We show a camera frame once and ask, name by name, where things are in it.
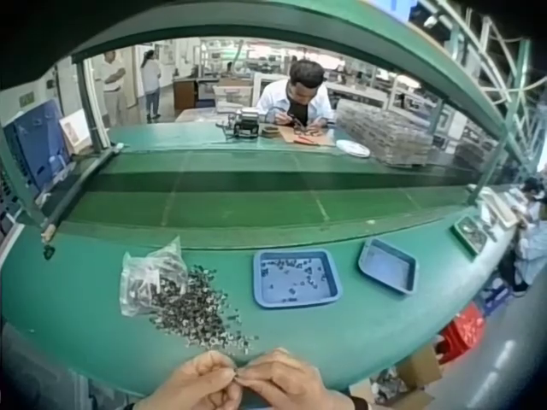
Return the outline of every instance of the empty blue tray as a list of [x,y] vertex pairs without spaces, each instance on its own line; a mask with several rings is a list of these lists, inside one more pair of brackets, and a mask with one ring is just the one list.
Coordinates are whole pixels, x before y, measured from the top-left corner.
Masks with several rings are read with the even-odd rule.
[[335,302],[342,285],[324,249],[261,250],[254,260],[256,302],[265,308],[296,308]]
[[359,269],[366,276],[397,292],[405,295],[416,292],[418,282],[416,259],[379,239],[365,242],[359,257]]

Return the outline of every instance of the black hair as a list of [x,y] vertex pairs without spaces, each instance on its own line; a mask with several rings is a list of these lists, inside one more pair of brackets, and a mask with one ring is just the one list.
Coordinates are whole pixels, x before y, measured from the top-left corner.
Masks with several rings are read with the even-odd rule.
[[148,60],[150,60],[152,57],[154,56],[154,50],[148,50],[144,53],[144,59],[143,59],[143,63],[140,65],[140,67],[144,67],[146,65],[146,63],[148,62]]
[[291,84],[302,84],[306,88],[317,88],[325,81],[325,70],[315,61],[298,60],[292,63]]
[[543,184],[541,184],[541,182],[539,182],[537,178],[530,177],[524,181],[524,186],[522,187],[521,191],[532,192],[533,190],[535,190],[536,192],[541,192],[543,188]]

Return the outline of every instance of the plastic bag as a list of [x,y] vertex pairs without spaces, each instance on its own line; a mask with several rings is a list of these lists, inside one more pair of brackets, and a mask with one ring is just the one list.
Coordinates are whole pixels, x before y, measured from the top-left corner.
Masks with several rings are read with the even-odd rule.
[[146,255],[123,256],[120,282],[120,308],[124,316],[136,316],[157,312],[155,295],[162,291],[162,284],[169,282],[186,293],[188,267],[180,254],[180,238],[176,237],[165,248]]

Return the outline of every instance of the factory floor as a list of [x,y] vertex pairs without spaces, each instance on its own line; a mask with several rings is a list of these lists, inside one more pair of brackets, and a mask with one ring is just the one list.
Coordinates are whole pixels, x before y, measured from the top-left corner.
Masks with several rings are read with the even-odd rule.
[[482,343],[451,364],[428,392],[427,410],[500,410],[515,400],[547,350],[547,272],[522,298],[502,306],[486,321]]
[[[160,108],[158,113],[161,117],[155,122],[174,122],[177,115],[174,112],[173,87],[168,86],[160,90]],[[146,124],[146,105],[144,97],[138,99],[137,105],[133,105],[127,110],[127,119],[129,126]]]

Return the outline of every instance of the wooden cabinet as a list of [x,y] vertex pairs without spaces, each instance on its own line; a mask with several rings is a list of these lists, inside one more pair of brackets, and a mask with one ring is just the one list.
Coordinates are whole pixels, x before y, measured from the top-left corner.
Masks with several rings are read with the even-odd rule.
[[196,81],[194,79],[176,79],[173,82],[173,91],[176,112],[196,107]]

